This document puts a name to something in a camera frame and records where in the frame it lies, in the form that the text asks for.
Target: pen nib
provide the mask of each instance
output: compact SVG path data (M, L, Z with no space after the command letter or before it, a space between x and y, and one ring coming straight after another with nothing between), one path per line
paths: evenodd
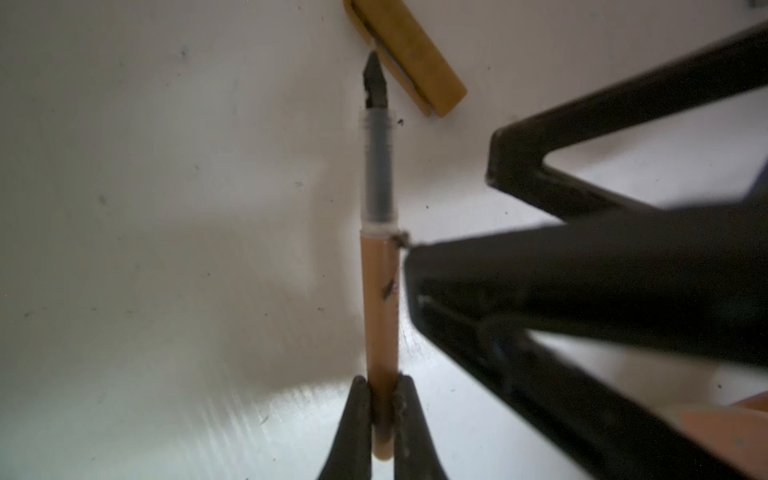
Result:
M375 51L368 56L366 69L362 71L362 84L366 89L366 108L387 108L386 81Z

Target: pen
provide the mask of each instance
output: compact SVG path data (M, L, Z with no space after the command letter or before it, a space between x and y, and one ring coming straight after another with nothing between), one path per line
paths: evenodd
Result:
M392 185L392 120L386 81L373 51L362 74L366 89L365 177L362 189L360 253L366 329L366 365L372 393L372 451L392 457L392 396L398 381L398 282L400 252Z

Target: orange object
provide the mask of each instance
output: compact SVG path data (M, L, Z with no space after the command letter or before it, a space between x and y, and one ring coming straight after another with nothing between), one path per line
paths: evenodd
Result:
M751 396L747 399L736 402L733 406L739 406L743 409L760 410L761 412L768 413L768 392L760 393L759 395Z
M398 381L398 282L400 251L390 237L360 235L362 302L366 323L366 363L372 393L373 454L393 453L394 406Z
M678 406L662 418L750 478L768 480L768 414L732 406Z
M446 116L467 88L402 0L344 0L349 20L425 116Z

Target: white surface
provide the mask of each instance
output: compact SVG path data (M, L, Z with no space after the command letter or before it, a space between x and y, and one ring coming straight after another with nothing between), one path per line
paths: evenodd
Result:
M426 120L392 85L401 224L552 221L484 186L491 132L766 17L745 3L409 0L469 94ZM366 48L341 0L10 0L0 19L0 478L313 478L363 369ZM758 91L551 162L656 204L741 195L766 111ZM583 476L403 330L453 478ZM768 389L548 341L648 405Z

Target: pen barrel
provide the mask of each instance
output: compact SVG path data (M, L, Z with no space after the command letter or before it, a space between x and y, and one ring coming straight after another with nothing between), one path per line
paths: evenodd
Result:
M392 457L398 371L400 252L391 237L360 235L362 301L366 325L366 364L371 387L373 454Z
M360 218L362 230L397 231L392 178L392 118L386 108L367 108L362 116L366 132L365 167Z

